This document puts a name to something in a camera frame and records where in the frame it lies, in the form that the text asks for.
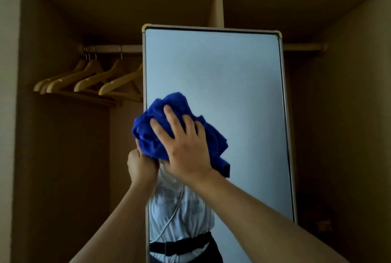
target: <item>wardrobe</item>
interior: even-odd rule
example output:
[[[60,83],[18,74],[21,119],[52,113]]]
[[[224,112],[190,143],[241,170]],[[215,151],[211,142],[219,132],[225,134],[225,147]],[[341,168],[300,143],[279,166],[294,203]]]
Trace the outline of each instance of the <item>wardrobe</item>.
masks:
[[[0,258],[68,262],[127,191],[143,104],[33,88],[73,70],[80,47],[141,45],[151,23],[281,31],[296,194],[327,208],[348,260],[391,259],[390,19],[391,0],[1,0]],[[97,53],[105,70],[118,58]],[[142,58],[123,54],[129,71]]]

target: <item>blue towel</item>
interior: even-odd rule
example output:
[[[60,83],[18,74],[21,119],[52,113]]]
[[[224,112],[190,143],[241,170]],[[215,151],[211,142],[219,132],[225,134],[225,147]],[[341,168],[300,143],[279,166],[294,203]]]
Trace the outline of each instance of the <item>blue towel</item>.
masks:
[[[185,124],[182,115],[189,115],[193,121],[199,121],[204,126],[212,167],[220,172],[222,176],[226,178],[230,177],[230,165],[220,158],[221,154],[228,147],[227,140],[212,125],[208,124],[203,116],[194,116],[186,97],[179,92],[167,95],[164,99],[156,99],[146,112],[134,120],[132,133],[138,139],[141,151],[149,157],[166,161],[169,160],[166,149],[156,137],[149,124],[150,120],[155,118],[171,138],[174,138],[170,124],[163,111],[163,107],[166,104],[171,106],[184,130]]]

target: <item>clothes rail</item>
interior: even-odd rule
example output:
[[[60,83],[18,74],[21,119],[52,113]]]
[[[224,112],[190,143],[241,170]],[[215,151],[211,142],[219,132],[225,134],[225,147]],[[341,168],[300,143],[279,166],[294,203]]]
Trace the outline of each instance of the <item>clothes rail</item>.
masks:
[[[107,53],[107,54],[142,54],[143,46],[141,44],[104,44],[96,46],[79,45],[78,51],[81,56],[85,56],[85,51],[89,53]],[[328,48],[326,43],[284,43],[285,52],[320,52],[324,53]]]

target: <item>white cable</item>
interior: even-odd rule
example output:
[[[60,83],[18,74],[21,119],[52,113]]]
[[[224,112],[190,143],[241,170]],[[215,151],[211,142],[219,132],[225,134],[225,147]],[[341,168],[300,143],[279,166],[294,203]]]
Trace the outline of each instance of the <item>white cable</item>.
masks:
[[[163,234],[164,230],[166,230],[167,226],[170,224],[170,222],[172,221],[172,219],[174,218],[176,212],[178,211],[178,208],[179,208],[179,205],[181,204],[181,200],[182,200],[182,195],[183,195],[183,191],[185,190],[185,186],[183,185],[182,187],[182,191],[181,191],[181,196],[179,197],[179,201],[178,201],[178,204],[176,205],[176,208],[174,210],[174,213],[172,214],[172,217],[170,217],[169,221],[167,222],[166,226],[163,227],[163,230],[160,232],[158,238],[156,238],[154,241],[150,241],[149,243],[152,243],[152,242],[156,242],[160,236]]]

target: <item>black belt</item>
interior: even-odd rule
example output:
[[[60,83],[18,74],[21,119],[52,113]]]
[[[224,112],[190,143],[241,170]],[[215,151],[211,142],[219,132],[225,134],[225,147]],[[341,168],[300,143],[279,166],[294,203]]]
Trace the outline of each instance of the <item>black belt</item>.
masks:
[[[149,251],[152,253],[164,254],[166,256],[183,255],[196,249],[200,249],[211,241],[212,233],[203,233],[197,237],[185,238],[169,242],[152,242],[149,244]]]

